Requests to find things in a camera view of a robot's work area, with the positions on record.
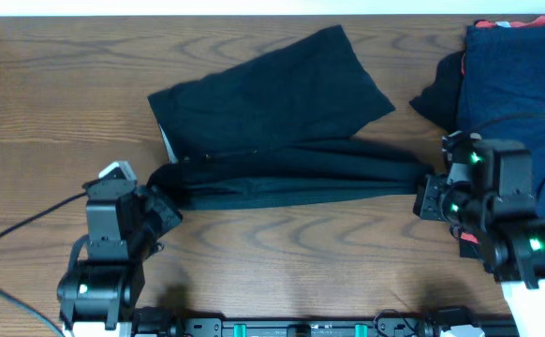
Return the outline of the dark teal black shorts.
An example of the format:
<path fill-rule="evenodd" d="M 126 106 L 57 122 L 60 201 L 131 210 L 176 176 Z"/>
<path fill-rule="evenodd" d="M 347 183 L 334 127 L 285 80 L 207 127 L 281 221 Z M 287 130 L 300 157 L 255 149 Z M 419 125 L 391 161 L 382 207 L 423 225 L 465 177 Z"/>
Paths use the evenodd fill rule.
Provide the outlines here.
<path fill-rule="evenodd" d="M 148 98 L 175 160 L 149 179 L 183 210 L 240 210 L 411 195 L 433 168 L 357 139 L 393 111 L 331 26 Z"/>

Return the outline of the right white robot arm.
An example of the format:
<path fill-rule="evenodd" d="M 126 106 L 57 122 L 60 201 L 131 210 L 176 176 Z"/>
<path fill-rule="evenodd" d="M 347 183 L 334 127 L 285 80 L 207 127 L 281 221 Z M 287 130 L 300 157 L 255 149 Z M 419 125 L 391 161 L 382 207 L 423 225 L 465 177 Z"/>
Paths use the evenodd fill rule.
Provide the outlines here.
<path fill-rule="evenodd" d="M 530 152 L 516 140 L 472 135 L 443 138 L 442 153 L 448 171 L 424 178 L 414 214 L 472 242 L 519 335 L 545 336 L 545 217 L 537 213 Z"/>

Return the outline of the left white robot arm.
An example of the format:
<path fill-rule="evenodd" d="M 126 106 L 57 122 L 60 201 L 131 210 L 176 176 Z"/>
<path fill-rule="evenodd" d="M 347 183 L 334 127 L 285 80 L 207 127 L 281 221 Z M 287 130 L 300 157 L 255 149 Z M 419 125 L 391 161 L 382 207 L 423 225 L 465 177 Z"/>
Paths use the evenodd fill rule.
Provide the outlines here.
<path fill-rule="evenodd" d="M 166 336 L 170 322 L 142 319 L 143 263 L 162 250 L 159 239 L 182 223 L 156 186 L 100 180 L 85 187 L 88 234 L 79 238 L 57 287 L 65 336 Z"/>

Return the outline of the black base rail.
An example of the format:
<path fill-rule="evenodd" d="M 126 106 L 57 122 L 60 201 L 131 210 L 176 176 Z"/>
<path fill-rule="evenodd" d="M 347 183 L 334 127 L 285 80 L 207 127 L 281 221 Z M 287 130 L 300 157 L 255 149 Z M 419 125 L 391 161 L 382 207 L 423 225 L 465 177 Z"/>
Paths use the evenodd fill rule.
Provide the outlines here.
<path fill-rule="evenodd" d="M 463 306 L 424 315 L 385 309 L 370 317 L 226 318 L 222 315 L 177 316 L 167 310 L 141 309 L 132 336 L 154 337 L 517 337 L 514 319 L 474 315 Z"/>

